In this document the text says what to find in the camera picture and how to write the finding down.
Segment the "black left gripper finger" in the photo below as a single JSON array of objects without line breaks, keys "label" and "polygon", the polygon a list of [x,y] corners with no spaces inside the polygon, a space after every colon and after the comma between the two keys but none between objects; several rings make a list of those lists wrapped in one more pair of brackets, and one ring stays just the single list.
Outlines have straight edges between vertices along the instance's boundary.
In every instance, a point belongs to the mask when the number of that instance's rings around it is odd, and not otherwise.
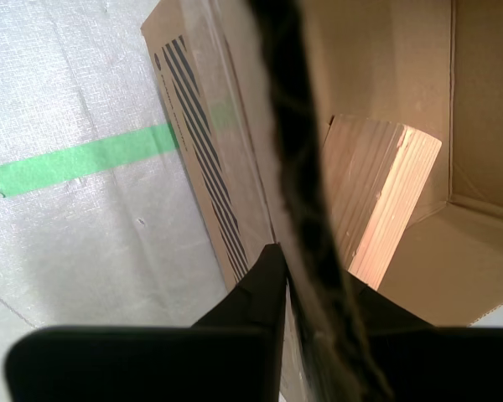
[{"label": "black left gripper finger", "polygon": [[14,401],[275,401],[287,264],[266,245],[233,290],[190,327],[47,327],[3,365]]},{"label": "black left gripper finger", "polygon": [[397,401],[503,401],[503,328],[436,327],[357,278],[351,289]]}]

